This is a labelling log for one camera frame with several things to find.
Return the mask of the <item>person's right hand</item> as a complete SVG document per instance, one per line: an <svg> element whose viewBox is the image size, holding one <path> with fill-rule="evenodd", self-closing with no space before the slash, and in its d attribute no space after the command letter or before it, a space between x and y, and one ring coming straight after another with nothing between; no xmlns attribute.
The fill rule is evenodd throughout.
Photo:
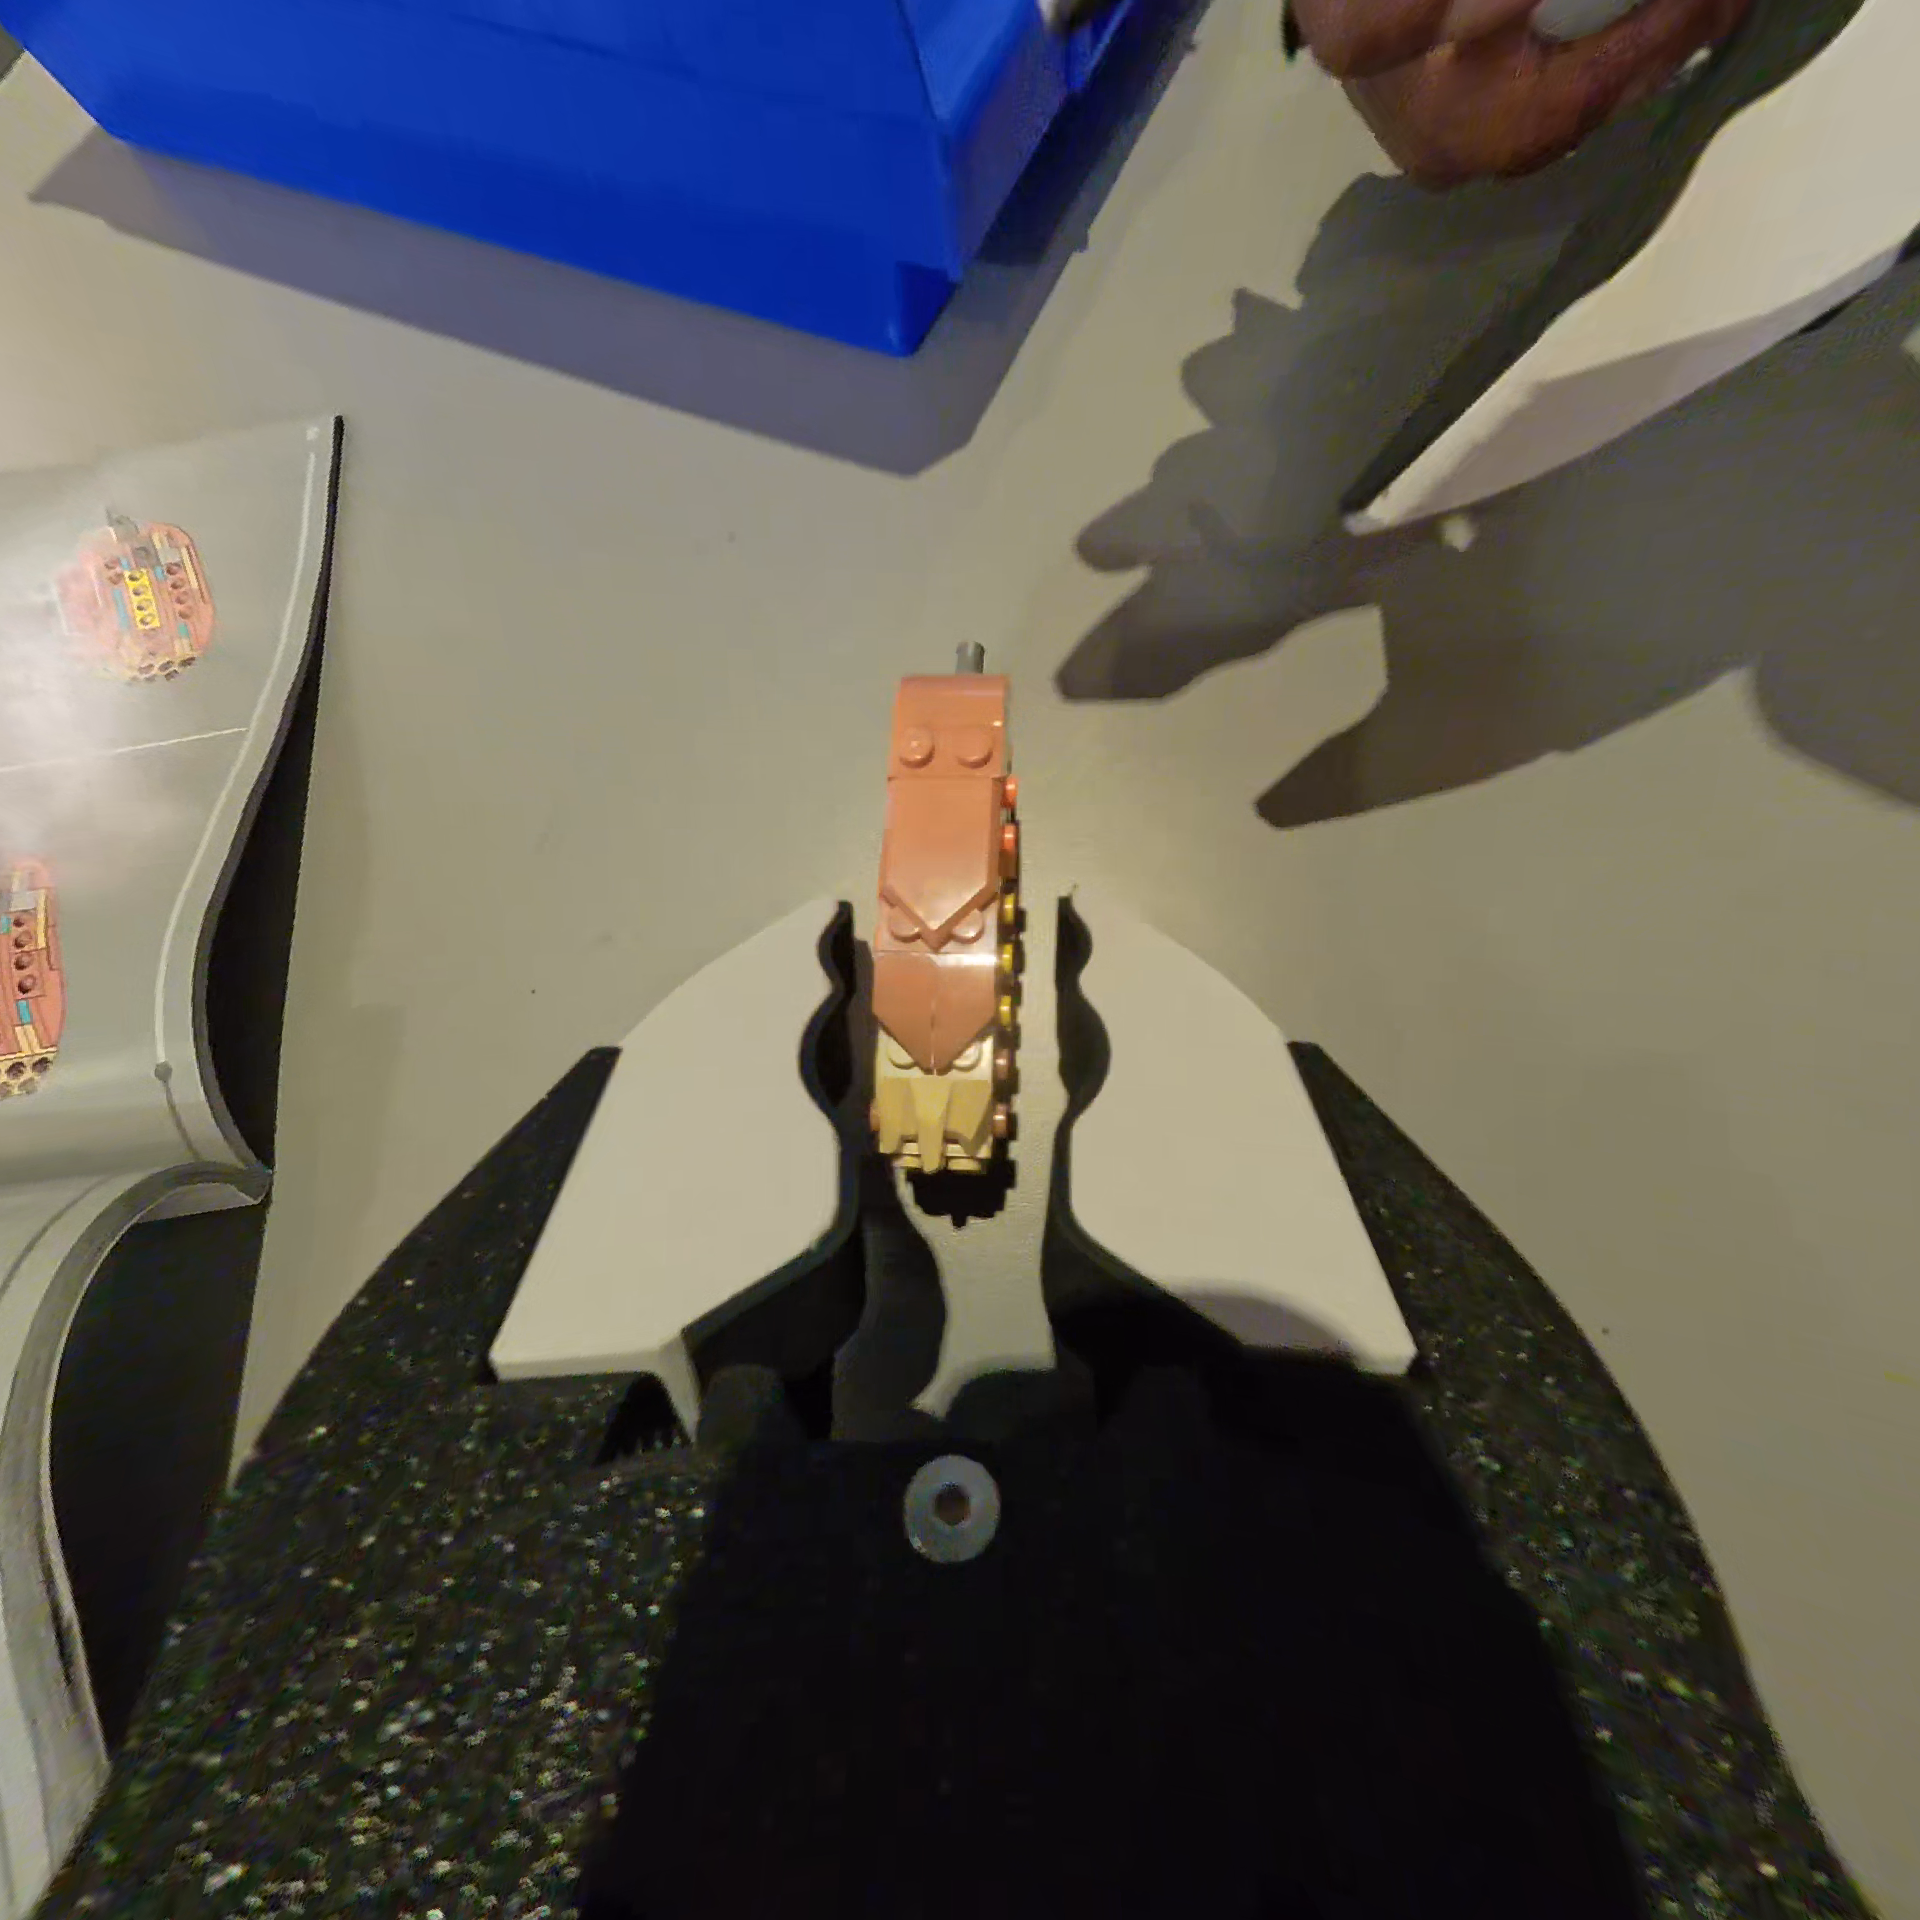
<svg viewBox="0 0 1920 1920"><path fill-rule="evenodd" d="M1287 1L1285 44L1347 92L1419 185L1529 175L1644 104L1747 1L1644 1L1592 39L1535 39L1538 1Z"/></svg>

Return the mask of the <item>blue storage bin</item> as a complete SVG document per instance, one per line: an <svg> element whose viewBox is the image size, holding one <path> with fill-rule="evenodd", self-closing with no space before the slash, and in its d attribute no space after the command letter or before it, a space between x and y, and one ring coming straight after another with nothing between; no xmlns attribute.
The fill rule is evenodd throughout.
<svg viewBox="0 0 1920 1920"><path fill-rule="evenodd" d="M5 1L87 116L192 160L892 356L1154 5Z"/></svg>

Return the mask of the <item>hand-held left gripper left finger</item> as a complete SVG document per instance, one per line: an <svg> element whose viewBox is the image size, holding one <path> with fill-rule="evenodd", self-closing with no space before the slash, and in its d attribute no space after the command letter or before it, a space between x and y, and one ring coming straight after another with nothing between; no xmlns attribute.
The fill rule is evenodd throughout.
<svg viewBox="0 0 1920 1920"><path fill-rule="evenodd" d="M617 1044L487 1356L499 1381L832 1368L865 1308L853 911L808 901Z"/></svg>

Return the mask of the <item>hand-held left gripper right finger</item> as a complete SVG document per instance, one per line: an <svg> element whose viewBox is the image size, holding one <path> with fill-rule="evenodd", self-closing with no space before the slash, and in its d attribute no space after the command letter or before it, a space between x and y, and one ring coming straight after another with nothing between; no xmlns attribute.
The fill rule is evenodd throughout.
<svg viewBox="0 0 1920 1920"><path fill-rule="evenodd" d="M1059 1199L1092 1260L1243 1348L1418 1357L1274 1018L1115 894L1060 901Z"/></svg>

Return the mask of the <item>brown toy brick model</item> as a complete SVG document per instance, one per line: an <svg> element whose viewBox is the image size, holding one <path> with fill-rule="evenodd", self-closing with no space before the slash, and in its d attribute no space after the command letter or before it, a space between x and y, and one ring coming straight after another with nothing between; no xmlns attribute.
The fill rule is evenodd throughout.
<svg viewBox="0 0 1920 1920"><path fill-rule="evenodd" d="M904 1175L991 1177L1018 1133L1024 997L1013 685L964 640L901 678L872 928L872 1130Z"/></svg>

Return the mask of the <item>grey instruction booklet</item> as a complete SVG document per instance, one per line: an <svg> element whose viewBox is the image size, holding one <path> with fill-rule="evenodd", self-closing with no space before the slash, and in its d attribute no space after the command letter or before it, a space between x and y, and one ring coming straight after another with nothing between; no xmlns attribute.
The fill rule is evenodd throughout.
<svg viewBox="0 0 1920 1920"><path fill-rule="evenodd" d="M74 1849L107 1744L65 1562L57 1373L159 1215L247 1209L216 933L319 646L338 418L5 476L5 1913Z"/></svg>

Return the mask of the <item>grey desk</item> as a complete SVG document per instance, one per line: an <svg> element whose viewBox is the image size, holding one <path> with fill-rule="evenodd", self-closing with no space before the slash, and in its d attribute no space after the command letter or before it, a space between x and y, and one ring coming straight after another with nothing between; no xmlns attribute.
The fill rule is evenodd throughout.
<svg viewBox="0 0 1920 1920"><path fill-rule="evenodd" d="M587 1047L872 892L892 682L972 632L1029 870L1554 1288L1916 1914L1916 262L1463 549L1332 516L1624 156L1403 186L1215 5L896 362L135 156L18 65L5 466L346 420L240 1440Z"/></svg>

